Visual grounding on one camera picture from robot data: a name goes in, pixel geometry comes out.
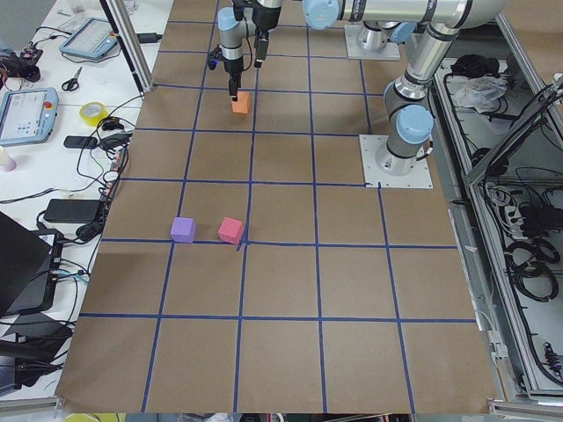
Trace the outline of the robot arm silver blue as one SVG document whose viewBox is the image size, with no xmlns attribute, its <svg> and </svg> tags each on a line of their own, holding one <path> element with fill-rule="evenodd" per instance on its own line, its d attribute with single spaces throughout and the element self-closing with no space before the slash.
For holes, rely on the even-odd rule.
<svg viewBox="0 0 563 422">
<path fill-rule="evenodd" d="M 233 1 L 217 13 L 220 43 L 208 54 L 208 68 L 213 70 L 218 63 L 223 64 L 233 102 L 238 101 L 242 75 L 249 69 L 244 45 L 250 50 L 250 65 L 260 68 L 267 58 L 269 35 L 278 26 L 281 13 L 279 0 Z"/>
<path fill-rule="evenodd" d="M 423 36 L 402 76 L 388 85 L 384 103 L 391 133 L 377 151 L 378 166 L 393 175 L 413 167 L 431 135 L 434 118 L 422 104 L 451 44 L 463 29 L 483 25 L 498 15 L 505 1 L 304 1 L 307 24 L 324 30 L 339 20 L 364 24 L 424 24 Z"/>
</svg>

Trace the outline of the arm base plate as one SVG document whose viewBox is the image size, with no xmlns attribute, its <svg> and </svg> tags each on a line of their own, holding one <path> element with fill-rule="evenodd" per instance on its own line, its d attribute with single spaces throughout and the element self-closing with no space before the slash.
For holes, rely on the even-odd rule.
<svg viewBox="0 0 563 422">
<path fill-rule="evenodd" d="M 411 158 L 397 158 L 387 149 L 387 135 L 360 135 L 364 185 L 370 188 L 432 189 L 422 147 Z"/>
<path fill-rule="evenodd" d="M 374 26 L 346 25 L 345 41 L 347 57 L 355 60 L 398 61 L 398 44 L 388 40 L 387 35 Z"/>
</svg>

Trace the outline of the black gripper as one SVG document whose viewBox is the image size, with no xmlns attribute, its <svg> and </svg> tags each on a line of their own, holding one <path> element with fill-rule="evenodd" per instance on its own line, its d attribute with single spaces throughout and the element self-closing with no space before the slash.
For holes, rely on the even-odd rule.
<svg viewBox="0 0 563 422">
<path fill-rule="evenodd" d="M 277 27 L 282 11 L 282 0 L 256 0 L 253 3 L 252 22 L 256 26 L 254 40 L 254 67 L 259 69 L 267 58 L 269 31 Z"/>
<path fill-rule="evenodd" d="M 238 57 L 234 60 L 224 59 L 223 66 L 230 77 L 228 82 L 230 99 L 233 102 L 237 102 L 238 89 L 241 86 L 241 76 L 243 73 L 243 57 Z"/>
</svg>

